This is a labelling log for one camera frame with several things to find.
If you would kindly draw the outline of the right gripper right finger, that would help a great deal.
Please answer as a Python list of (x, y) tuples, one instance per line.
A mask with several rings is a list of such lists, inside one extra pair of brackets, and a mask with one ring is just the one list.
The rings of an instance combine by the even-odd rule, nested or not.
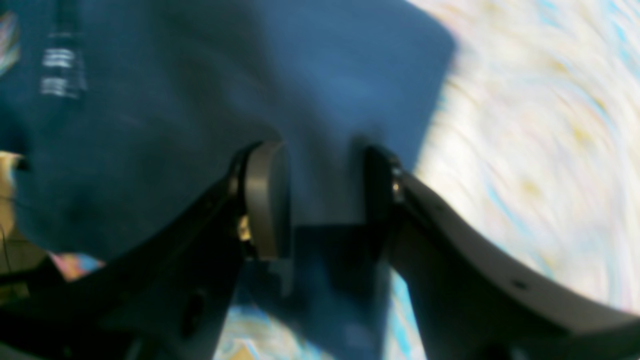
[(364, 156), (374, 250), (430, 360), (637, 360), (639, 317), (551, 281), (475, 231), (381, 146)]

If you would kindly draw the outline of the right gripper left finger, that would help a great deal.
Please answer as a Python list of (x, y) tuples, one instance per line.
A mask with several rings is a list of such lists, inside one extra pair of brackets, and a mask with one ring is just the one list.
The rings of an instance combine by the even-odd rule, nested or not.
[(211, 360), (243, 265), (285, 258), (289, 232), (285, 145), (250, 145), (145, 243), (3, 305), (1, 348), (26, 360)]

